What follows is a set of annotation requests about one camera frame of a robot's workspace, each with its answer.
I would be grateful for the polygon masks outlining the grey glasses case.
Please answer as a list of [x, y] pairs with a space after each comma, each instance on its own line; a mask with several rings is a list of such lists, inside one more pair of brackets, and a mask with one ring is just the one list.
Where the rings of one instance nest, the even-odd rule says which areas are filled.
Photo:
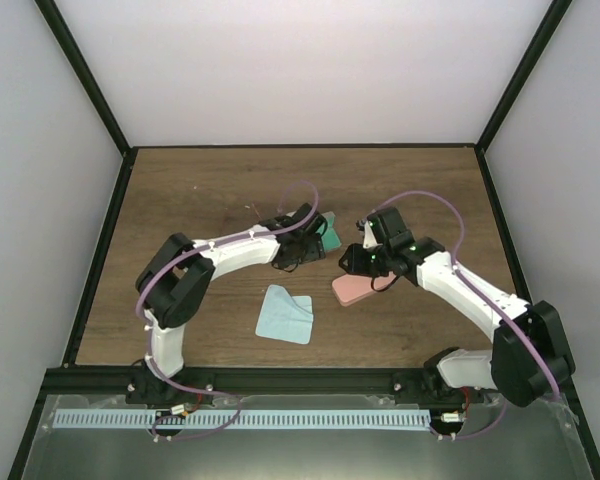
[[324, 212], [323, 217], [326, 220], [326, 225], [319, 230], [319, 233], [324, 251], [329, 253], [338, 250], [342, 242], [335, 230], [335, 213], [333, 211]]

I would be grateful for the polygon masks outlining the pink glasses case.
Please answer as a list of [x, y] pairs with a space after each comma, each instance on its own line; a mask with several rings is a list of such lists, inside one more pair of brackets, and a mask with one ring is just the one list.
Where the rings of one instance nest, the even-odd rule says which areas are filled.
[[386, 289], [395, 279], [393, 274], [376, 279], [345, 274], [332, 281], [331, 289], [342, 306], [350, 306]]

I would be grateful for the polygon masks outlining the blue cleaning cloth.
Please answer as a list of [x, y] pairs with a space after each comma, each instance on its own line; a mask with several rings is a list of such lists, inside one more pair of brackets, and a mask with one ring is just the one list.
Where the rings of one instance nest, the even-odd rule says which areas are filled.
[[255, 334], [261, 338], [307, 345], [313, 322], [310, 296], [293, 296], [282, 286], [270, 285], [262, 302]]

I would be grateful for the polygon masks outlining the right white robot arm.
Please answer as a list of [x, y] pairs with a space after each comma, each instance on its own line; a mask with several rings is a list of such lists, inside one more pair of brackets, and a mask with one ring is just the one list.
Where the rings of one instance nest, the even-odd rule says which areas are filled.
[[508, 294], [461, 265], [430, 237], [417, 238], [394, 207], [375, 211], [357, 224], [359, 243], [339, 259], [348, 275], [365, 277], [382, 292], [379, 279], [404, 278], [447, 302], [488, 338], [488, 350], [451, 347], [426, 363], [427, 396], [445, 403], [461, 387], [495, 390], [510, 403], [526, 407], [558, 396], [576, 365], [557, 309]]

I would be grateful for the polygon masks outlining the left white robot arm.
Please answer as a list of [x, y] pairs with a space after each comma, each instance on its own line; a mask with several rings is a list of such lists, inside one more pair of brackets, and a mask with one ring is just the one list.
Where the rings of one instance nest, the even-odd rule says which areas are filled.
[[171, 404], [184, 392], [186, 324], [198, 313], [211, 283], [245, 268], [269, 264], [281, 271], [325, 258], [328, 220], [305, 203], [231, 235], [192, 240], [167, 238], [135, 282], [135, 313], [144, 322], [147, 347], [130, 380], [130, 403]]

